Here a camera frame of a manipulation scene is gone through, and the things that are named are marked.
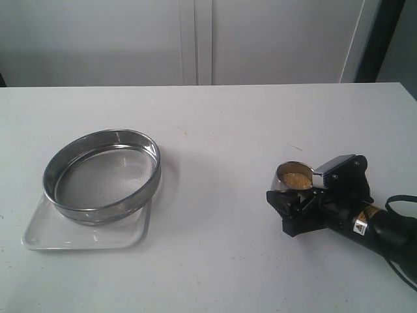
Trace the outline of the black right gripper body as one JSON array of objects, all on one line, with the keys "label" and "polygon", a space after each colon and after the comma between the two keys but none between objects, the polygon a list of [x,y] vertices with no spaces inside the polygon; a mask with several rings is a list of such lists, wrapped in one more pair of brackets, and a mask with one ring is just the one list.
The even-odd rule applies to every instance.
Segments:
[{"label": "black right gripper body", "polygon": [[344,227],[362,202],[373,203],[366,170],[366,157],[356,155],[338,170],[338,178],[331,179],[327,189],[312,187],[302,191],[299,214],[317,209],[327,228]]}]

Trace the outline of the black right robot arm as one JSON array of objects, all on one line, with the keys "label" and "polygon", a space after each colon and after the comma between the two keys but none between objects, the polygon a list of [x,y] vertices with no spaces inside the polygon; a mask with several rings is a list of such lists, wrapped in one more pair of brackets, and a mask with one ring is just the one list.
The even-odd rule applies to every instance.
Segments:
[{"label": "black right robot arm", "polygon": [[416,277],[416,219],[373,205],[363,155],[341,155],[318,168],[280,164],[267,202],[291,237],[328,228],[398,264]]}]

